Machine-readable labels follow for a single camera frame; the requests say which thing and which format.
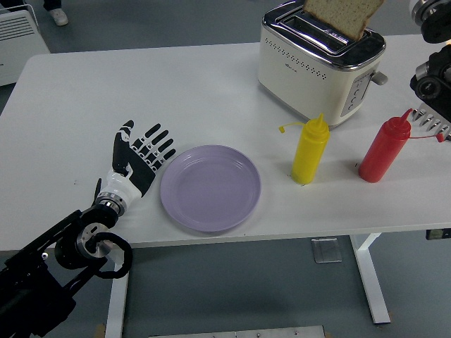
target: white radiator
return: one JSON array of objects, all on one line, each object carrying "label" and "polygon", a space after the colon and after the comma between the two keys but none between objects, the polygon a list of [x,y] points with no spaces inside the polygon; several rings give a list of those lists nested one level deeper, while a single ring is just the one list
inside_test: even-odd
[{"label": "white radiator", "polygon": [[29,58],[49,53],[28,11],[0,12],[0,86],[17,82]]}]

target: condiment bottle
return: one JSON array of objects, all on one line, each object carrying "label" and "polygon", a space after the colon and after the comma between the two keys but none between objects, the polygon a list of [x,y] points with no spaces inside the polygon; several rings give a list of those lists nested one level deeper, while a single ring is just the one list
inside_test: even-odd
[{"label": "condiment bottle", "polygon": [[402,117],[394,117],[383,123],[360,165],[359,176],[362,179],[375,183],[384,176],[410,138],[411,125],[407,117],[411,111],[409,109]]},{"label": "condiment bottle", "polygon": [[[329,140],[329,126],[323,121],[323,114],[305,124],[290,123],[289,125],[304,125],[297,144],[291,178],[298,184],[309,184],[315,177],[319,161]],[[283,127],[279,127],[280,132],[285,132]]]}]

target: red bottle cap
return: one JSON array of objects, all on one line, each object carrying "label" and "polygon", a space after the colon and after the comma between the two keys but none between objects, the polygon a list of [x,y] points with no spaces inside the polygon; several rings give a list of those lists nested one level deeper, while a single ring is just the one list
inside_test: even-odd
[{"label": "red bottle cap", "polygon": [[407,121],[409,114],[412,110],[409,109],[401,117],[394,117],[387,121],[385,131],[396,139],[408,139],[410,137],[410,130],[412,126]]}]

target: ketchup bottle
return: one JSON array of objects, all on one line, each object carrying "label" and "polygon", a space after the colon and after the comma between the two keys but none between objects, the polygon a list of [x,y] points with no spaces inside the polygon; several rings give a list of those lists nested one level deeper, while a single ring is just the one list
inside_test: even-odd
[{"label": "ketchup bottle", "polygon": [[388,170],[402,147],[410,138],[411,125],[407,121],[412,110],[402,117],[384,122],[359,168],[359,176],[370,183],[378,182]]}]

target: mustard bottle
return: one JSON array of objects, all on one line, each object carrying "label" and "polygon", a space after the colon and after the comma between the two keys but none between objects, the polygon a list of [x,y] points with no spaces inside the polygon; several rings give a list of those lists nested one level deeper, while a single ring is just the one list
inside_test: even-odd
[{"label": "mustard bottle", "polygon": [[[323,121],[323,114],[307,123],[295,122],[288,125],[303,125],[301,136],[297,144],[295,159],[291,170],[291,178],[297,184],[309,184],[313,181],[319,161],[329,140],[329,126]],[[284,133],[283,125],[279,127]]]}]

